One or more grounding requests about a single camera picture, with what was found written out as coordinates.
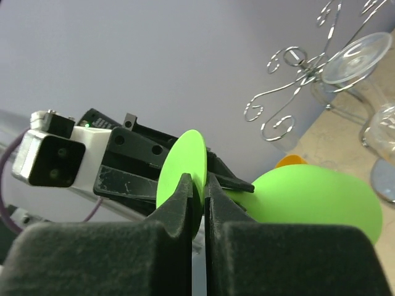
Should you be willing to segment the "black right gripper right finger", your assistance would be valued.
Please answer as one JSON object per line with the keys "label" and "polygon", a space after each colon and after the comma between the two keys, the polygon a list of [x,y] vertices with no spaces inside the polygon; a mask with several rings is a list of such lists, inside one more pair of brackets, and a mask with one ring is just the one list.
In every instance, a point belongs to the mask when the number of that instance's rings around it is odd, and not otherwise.
{"label": "black right gripper right finger", "polygon": [[205,188],[208,295],[391,295],[368,237],[350,226],[254,221],[214,175]]}

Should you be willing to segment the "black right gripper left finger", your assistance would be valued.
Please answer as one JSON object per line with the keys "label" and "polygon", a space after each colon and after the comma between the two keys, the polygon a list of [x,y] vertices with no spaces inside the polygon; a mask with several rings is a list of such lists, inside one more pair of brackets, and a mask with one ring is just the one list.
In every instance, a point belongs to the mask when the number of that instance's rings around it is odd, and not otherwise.
{"label": "black right gripper left finger", "polygon": [[194,184],[139,223],[38,223],[14,241],[2,295],[190,295]]}

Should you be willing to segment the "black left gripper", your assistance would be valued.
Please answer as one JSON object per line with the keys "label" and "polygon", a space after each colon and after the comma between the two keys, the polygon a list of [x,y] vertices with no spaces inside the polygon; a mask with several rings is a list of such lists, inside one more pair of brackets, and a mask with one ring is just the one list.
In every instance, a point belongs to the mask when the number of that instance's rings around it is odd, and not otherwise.
{"label": "black left gripper", "polygon": [[[150,215],[156,207],[160,170],[178,138],[138,124],[137,117],[129,113],[121,124],[101,112],[93,112],[92,127],[111,130],[93,192],[144,216]],[[254,185],[239,179],[216,155],[209,156],[209,172],[222,188],[254,192]]]}

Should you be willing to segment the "green plastic goblet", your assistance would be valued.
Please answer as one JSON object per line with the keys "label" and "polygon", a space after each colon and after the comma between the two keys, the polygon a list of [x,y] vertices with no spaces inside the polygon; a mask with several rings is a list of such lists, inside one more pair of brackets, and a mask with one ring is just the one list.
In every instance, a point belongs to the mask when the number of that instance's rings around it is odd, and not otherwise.
{"label": "green plastic goblet", "polygon": [[[196,210],[204,205],[208,155],[203,135],[183,133],[168,153],[159,175],[156,207],[175,192],[183,173],[197,188]],[[308,164],[270,170],[254,182],[254,192],[227,189],[226,195],[260,223],[338,224],[359,228],[376,243],[383,214],[371,187],[355,176]]]}

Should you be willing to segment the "clear wine glass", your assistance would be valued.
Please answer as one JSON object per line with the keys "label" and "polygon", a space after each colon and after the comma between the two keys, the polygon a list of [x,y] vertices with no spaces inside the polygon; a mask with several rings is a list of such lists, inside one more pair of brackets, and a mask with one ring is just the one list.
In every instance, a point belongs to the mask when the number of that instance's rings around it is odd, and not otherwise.
{"label": "clear wine glass", "polygon": [[347,93],[363,105],[367,119],[359,132],[361,144],[394,164],[394,101],[384,95],[373,77],[392,43],[386,32],[352,42],[330,59],[321,79],[334,93]]}

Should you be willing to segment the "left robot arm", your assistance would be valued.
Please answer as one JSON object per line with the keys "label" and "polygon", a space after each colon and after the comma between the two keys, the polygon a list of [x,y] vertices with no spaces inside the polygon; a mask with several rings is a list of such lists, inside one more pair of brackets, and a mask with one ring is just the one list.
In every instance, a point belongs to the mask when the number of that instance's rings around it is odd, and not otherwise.
{"label": "left robot arm", "polygon": [[138,124],[127,114],[118,123],[96,109],[78,122],[86,128],[110,130],[93,192],[144,216],[156,208],[160,171],[177,137]]}

